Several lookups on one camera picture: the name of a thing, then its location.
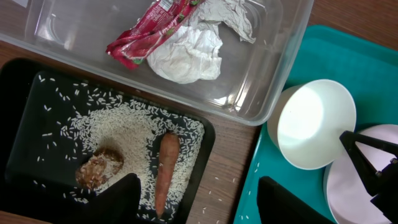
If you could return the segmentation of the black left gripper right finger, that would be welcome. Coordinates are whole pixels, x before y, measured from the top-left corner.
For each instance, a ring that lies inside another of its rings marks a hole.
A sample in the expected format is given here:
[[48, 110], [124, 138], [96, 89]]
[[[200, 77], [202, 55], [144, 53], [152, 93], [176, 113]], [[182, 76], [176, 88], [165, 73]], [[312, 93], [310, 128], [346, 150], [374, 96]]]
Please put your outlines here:
[[333, 224], [268, 176], [259, 179], [257, 207], [262, 224]]

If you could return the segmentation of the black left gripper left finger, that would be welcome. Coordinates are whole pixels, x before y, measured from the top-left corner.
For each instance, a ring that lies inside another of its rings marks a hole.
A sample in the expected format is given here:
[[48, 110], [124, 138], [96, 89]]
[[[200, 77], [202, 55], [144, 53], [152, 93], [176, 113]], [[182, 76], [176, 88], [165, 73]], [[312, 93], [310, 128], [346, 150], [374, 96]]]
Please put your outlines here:
[[135, 223], [140, 197], [141, 181], [136, 174], [130, 173], [58, 223]]

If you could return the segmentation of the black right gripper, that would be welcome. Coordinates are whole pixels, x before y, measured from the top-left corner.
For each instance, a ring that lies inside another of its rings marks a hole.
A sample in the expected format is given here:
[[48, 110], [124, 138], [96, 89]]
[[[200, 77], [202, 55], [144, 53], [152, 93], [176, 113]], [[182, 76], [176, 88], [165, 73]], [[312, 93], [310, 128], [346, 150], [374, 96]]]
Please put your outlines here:
[[[391, 223], [397, 223], [397, 144], [351, 131], [343, 132], [340, 141], [367, 193], [375, 196], [371, 202]], [[393, 154], [394, 157], [389, 165], [382, 170], [377, 170], [359, 150], [357, 142]]]

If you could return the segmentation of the pink plate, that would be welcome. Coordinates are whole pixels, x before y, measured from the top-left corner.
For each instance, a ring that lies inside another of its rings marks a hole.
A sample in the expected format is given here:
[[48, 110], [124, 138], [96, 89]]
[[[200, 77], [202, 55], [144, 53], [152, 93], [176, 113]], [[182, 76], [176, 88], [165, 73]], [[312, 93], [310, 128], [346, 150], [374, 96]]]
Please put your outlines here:
[[[382, 124], [360, 132], [365, 136], [397, 144], [397, 125]], [[393, 154], [356, 143], [370, 163], [379, 171], [390, 163]], [[337, 223], [392, 223], [371, 203], [370, 196], [346, 152], [328, 165], [323, 178], [325, 200]]]

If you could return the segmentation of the brown food chunk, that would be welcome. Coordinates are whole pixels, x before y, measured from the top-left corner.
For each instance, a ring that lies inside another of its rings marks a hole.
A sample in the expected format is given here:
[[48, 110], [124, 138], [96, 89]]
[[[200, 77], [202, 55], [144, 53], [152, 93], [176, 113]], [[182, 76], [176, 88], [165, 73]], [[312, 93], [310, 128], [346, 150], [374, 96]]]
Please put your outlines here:
[[123, 165], [124, 158], [118, 150], [102, 147], [76, 170], [75, 178], [83, 188], [97, 189], [115, 176]]

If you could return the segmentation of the orange carrot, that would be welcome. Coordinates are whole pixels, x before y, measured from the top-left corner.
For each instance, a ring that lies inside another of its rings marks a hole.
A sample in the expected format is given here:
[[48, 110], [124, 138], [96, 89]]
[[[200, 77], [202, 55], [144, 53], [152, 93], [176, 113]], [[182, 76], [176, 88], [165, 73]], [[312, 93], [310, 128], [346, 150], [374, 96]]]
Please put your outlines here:
[[166, 133], [160, 143], [159, 166], [155, 185], [155, 211], [160, 218], [165, 210], [167, 194], [180, 152], [180, 140], [174, 133]]

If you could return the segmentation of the white rice pile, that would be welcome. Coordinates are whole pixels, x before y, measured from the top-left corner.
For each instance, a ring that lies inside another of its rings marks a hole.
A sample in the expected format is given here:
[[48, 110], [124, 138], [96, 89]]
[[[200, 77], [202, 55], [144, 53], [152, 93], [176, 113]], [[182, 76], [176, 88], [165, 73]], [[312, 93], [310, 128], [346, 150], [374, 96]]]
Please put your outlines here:
[[[100, 194], [124, 175], [133, 172], [141, 180], [139, 218], [159, 223], [187, 219], [198, 185], [192, 177], [205, 137], [202, 122], [142, 100], [124, 96], [69, 77], [38, 73], [31, 98], [39, 112], [39, 152], [35, 159], [54, 162], [71, 172], [81, 161], [105, 146], [118, 150], [124, 160], [120, 171], [93, 188]], [[155, 182], [160, 162], [160, 142], [166, 133], [178, 136], [180, 150], [161, 218], [155, 214]]]

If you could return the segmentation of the white bowl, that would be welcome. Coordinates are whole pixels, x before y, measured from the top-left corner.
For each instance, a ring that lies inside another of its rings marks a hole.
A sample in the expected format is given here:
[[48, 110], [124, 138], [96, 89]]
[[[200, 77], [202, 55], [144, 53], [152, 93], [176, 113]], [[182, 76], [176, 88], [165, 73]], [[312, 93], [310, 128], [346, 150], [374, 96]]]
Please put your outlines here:
[[339, 137], [354, 131], [356, 105], [342, 84], [314, 80], [284, 90], [267, 121], [267, 131], [283, 157], [293, 166], [315, 170], [339, 158]]

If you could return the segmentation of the red snack wrapper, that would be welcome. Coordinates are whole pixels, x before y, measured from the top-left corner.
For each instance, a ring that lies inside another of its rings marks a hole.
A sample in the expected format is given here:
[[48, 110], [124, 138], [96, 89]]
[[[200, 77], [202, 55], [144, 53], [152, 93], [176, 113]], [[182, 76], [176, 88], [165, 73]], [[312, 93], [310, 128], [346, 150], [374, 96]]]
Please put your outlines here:
[[137, 68], [196, 11], [202, 0], [153, 1], [137, 24], [124, 31], [106, 53], [128, 69]]

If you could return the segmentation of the white napkin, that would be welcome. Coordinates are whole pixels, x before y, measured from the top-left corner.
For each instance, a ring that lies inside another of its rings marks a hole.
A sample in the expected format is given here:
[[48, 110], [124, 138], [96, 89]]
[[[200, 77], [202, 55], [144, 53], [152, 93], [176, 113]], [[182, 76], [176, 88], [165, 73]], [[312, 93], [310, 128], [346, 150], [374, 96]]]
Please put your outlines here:
[[244, 3], [244, 0], [201, 3], [189, 20], [147, 57], [150, 68], [160, 77], [179, 84], [217, 79], [222, 62], [218, 54], [223, 45], [220, 23], [234, 30], [240, 40], [251, 44], [256, 41]]

